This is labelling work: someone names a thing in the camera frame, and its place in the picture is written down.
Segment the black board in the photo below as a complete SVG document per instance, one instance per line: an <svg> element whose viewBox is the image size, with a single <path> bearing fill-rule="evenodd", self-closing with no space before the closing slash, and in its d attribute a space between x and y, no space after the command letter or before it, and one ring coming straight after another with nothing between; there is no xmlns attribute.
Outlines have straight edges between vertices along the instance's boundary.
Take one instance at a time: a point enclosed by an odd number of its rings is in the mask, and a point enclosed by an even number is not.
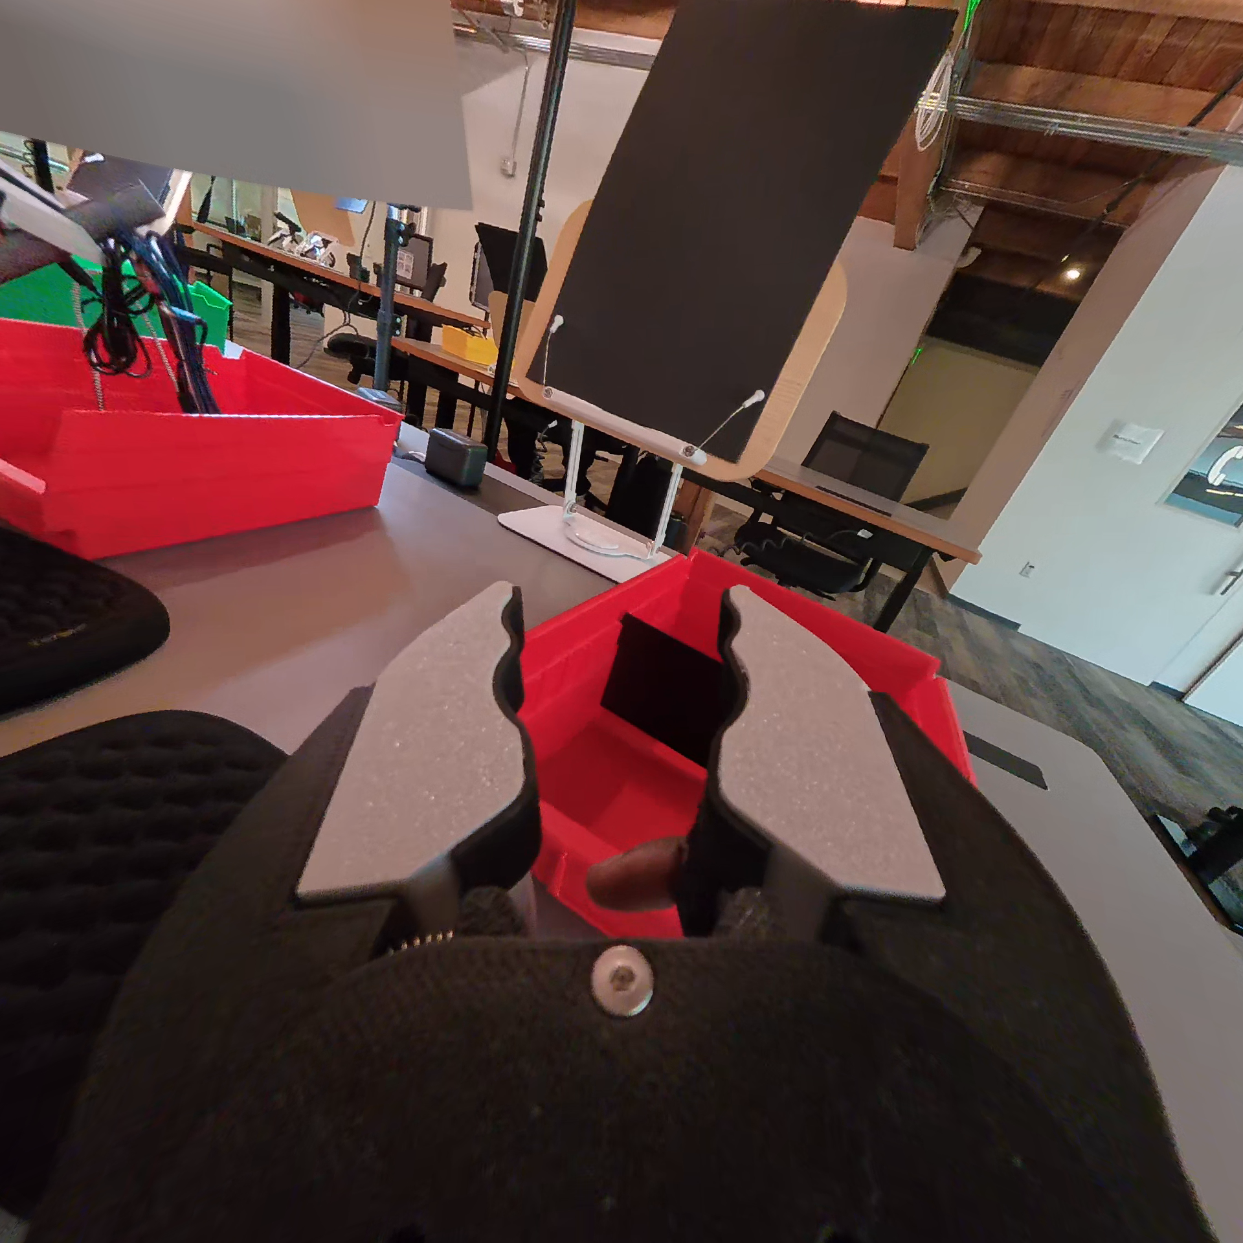
<svg viewBox="0 0 1243 1243"><path fill-rule="evenodd" d="M950 7L680 2L567 220L521 395L716 480L773 457L839 326L839 252Z"/></svg>

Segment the small dark grey case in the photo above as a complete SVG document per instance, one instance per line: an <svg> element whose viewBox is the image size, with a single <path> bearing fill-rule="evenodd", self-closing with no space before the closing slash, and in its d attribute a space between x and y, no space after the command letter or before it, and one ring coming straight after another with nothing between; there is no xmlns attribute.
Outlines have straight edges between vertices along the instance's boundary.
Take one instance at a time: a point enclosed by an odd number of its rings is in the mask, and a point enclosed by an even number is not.
<svg viewBox="0 0 1243 1243"><path fill-rule="evenodd" d="M452 427L431 427L422 453L425 470L433 477L462 490L477 490L483 485L489 463L489 452L483 443Z"/></svg>

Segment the phone icon glass panel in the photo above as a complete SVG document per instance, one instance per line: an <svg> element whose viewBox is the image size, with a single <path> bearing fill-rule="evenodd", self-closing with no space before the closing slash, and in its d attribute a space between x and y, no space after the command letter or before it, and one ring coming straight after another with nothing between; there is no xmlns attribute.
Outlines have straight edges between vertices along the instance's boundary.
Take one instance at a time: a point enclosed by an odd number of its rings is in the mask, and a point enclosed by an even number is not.
<svg viewBox="0 0 1243 1243"><path fill-rule="evenodd" d="M1242 408L1174 483L1164 503L1231 528L1242 525Z"/></svg>

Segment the black mesh cushion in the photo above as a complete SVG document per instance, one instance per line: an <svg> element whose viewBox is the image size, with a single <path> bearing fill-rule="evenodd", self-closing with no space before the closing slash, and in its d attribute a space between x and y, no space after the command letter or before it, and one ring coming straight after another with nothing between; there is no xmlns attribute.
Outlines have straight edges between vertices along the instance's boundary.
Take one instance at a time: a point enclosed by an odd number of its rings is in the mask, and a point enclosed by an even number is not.
<svg viewBox="0 0 1243 1243"><path fill-rule="evenodd" d="M70 695L148 659L171 628L162 599L140 582L3 529L3 713Z"/></svg>
<svg viewBox="0 0 1243 1243"><path fill-rule="evenodd" d="M32 1214L123 979L286 757L194 711L97 722L3 756L3 1213Z"/></svg>

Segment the black rectangular device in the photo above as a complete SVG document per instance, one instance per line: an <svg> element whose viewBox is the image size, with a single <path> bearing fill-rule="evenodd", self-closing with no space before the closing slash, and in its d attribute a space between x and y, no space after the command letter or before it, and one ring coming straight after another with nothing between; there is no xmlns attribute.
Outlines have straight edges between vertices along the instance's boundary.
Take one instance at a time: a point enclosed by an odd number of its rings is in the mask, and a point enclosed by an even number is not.
<svg viewBox="0 0 1243 1243"><path fill-rule="evenodd" d="M729 708L723 661L627 612L600 705L706 769Z"/></svg>

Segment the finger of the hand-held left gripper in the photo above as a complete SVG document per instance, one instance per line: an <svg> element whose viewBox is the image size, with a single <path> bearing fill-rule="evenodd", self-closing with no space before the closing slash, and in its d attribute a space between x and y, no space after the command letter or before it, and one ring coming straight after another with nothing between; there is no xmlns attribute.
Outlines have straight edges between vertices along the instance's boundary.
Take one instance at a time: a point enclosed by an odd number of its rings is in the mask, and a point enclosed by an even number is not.
<svg viewBox="0 0 1243 1243"><path fill-rule="evenodd" d="M1 163L1 230L17 231L67 255L89 255L89 234L51 191Z"/></svg>
<svg viewBox="0 0 1243 1243"><path fill-rule="evenodd" d="M83 158L70 175L66 216L89 237L120 237L144 228L164 231L172 216L175 172L120 158Z"/></svg>

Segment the small red bin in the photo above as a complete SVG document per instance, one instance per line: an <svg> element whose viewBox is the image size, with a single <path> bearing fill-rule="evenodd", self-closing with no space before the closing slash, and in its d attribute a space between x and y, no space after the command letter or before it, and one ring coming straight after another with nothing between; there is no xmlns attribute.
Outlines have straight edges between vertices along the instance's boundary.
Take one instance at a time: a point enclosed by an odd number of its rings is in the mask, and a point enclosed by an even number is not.
<svg viewBox="0 0 1243 1243"><path fill-rule="evenodd" d="M976 782L939 660L725 559L704 551L676 556L540 622L522 654L521 718L535 746L541 817L533 874L553 898L612 940L679 938L677 913L602 909L587 894L588 869L647 840L690 831L707 780L707 769L601 707L620 619L633 613L720 659L721 599L735 585L831 646L871 692L890 696Z"/></svg>

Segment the wood-edged desk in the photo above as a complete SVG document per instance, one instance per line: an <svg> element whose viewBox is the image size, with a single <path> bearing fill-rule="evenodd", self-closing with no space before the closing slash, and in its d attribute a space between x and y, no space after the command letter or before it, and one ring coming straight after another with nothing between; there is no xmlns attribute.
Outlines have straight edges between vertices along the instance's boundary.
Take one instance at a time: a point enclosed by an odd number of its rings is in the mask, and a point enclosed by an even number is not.
<svg viewBox="0 0 1243 1243"><path fill-rule="evenodd" d="M689 471L685 484L702 510L711 498L746 510L732 547L780 585L829 599L865 590L884 567L896 571L871 620L881 633L893 628L934 559L974 566L983 558L981 538L956 519L782 458L748 479Z"/></svg>

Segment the large red bin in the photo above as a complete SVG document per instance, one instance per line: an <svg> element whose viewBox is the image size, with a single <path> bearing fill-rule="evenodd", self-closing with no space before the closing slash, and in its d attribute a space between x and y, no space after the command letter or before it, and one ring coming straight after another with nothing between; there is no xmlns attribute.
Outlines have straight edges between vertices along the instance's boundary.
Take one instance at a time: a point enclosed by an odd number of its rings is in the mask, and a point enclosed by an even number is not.
<svg viewBox="0 0 1243 1243"><path fill-rule="evenodd" d="M144 343L149 374L102 375L78 329L1 321L3 524L98 560L378 503L399 410L209 345L221 411L183 411Z"/></svg>

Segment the black vertical pole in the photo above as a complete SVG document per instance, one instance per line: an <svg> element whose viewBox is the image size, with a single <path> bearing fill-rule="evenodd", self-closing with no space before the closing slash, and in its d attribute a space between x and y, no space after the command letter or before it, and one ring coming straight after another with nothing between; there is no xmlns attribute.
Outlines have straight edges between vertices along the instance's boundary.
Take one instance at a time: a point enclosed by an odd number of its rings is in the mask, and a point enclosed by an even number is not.
<svg viewBox="0 0 1243 1243"><path fill-rule="evenodd" d="M526 180L518 237L511 256L505 316L502 318L499 356L491 386L491 402L484 426L483 444L487 450L488 463L496 463L500 453L500 436L505 406L509 400L509 380L511 379L521 335L522 305L535 250L537 226L543 216L544 191L552 158L554 128L563 90L566 67L570 58L576 13L576 1L561 1L558 4L546 55L532 156Z"/></svg>

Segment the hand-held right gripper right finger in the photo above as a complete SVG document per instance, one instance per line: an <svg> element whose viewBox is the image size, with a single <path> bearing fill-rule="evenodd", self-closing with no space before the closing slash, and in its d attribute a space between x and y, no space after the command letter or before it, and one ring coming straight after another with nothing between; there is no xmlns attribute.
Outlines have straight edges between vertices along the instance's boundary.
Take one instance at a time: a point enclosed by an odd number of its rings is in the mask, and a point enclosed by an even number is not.
<svg viewBox="0 0 1243 1243"><path fill-rule="evenodd" d="M723 593L725 700L698 812L698 928L757 892L789 935L852 900L937 907L947 884L865 681L742 585Z"/></svg>

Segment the green bin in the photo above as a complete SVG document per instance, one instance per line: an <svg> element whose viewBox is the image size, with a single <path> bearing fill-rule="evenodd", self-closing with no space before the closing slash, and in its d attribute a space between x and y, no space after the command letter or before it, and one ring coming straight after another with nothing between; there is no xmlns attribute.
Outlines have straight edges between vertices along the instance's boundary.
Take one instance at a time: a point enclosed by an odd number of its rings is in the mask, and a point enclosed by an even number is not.
<svg viewBox="0 0 1243 1243"><path fill-rule="evenodd" d="M102 303L93 291L100 285L101 268L89 260L76 260L87 273L84 287L60 265L52 264L1 286L1 317L84 330L95 325ZM196 281L188 287L194 314L205 325L205 342L223 348L229 340L233 303L210 283Z"/></svg>

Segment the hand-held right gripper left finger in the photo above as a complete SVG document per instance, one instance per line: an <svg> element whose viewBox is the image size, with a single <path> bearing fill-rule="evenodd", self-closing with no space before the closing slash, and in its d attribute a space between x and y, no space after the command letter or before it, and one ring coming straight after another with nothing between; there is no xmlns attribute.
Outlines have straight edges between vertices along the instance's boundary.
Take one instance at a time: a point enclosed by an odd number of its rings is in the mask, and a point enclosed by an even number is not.
<svg viewBox="0 0 1243 1243"><path fill-rule="evenodd" d="M521 586L495 581L408 643L370 689L294 891L461 914L475 891L532 903L541 848Z"/></svg>

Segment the wooden background desk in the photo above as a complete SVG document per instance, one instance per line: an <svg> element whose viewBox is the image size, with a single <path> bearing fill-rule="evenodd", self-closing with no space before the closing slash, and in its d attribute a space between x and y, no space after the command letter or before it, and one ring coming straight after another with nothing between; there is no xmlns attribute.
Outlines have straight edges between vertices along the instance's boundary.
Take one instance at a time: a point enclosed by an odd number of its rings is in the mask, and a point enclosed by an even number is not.
<svg viewBox="0 0 1243 1243"><path fill-rule="evenodd" d="M203 238L218 242L223 256L233 266L253 272L272 283L280 283L293 291L303 292L307 298L328 303L370 299L379 303L379 287L374 282L357 281L347 270L338 270L324 264L280 251L264 242L229 233L225 228L210 224L186 225ZM489 325L484 318L458 312L438 301L427 300L413 294L408 287L395 286L395 307L403 314L413 316L431 326L445 323L475 331L483 331Z"/></svg>

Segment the black light stand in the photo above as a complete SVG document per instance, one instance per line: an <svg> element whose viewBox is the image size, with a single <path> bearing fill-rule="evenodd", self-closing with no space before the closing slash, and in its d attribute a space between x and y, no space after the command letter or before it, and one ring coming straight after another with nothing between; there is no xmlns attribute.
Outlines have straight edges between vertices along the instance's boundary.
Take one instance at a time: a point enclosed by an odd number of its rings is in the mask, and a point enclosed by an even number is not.
<svg viewBox="0 0 1243 1243"><path fill-rule="evenodd" d="M382 395L390 391L391 383L391 356L396 325L398 257L401 247L417 230L418 212L420 208L412 204L388 203L386 206L374 362L374 389Z"/></svg>

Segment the person's right hand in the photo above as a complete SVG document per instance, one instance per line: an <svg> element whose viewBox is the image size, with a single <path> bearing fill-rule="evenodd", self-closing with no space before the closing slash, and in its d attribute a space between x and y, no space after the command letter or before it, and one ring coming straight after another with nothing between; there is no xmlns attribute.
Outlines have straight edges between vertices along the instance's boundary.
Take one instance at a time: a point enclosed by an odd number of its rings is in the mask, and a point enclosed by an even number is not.
<svg viewBox="0 0 1243 1243"><path fill-rule="evenodd" d="M651 840L592 865L585 892L601 909L644 913L676 905L688 857L684 836Z"/></svg>

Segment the black monitor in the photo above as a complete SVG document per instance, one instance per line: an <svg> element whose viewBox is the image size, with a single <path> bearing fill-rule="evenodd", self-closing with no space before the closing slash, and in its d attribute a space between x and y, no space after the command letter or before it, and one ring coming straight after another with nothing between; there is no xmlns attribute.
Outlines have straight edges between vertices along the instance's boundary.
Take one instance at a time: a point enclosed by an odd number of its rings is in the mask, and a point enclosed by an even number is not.
<svg viewBox="0 0 1243 1243"><path fill-rule="evenodd" d="M489 309L493 292L508 295L511 287L515 252L521 235L510 228L478 221L474 225L477 242L470 300L479 309ZM549 269L545 242L536 235L526 269L523 301L533 303L539 298Z"/></svg>

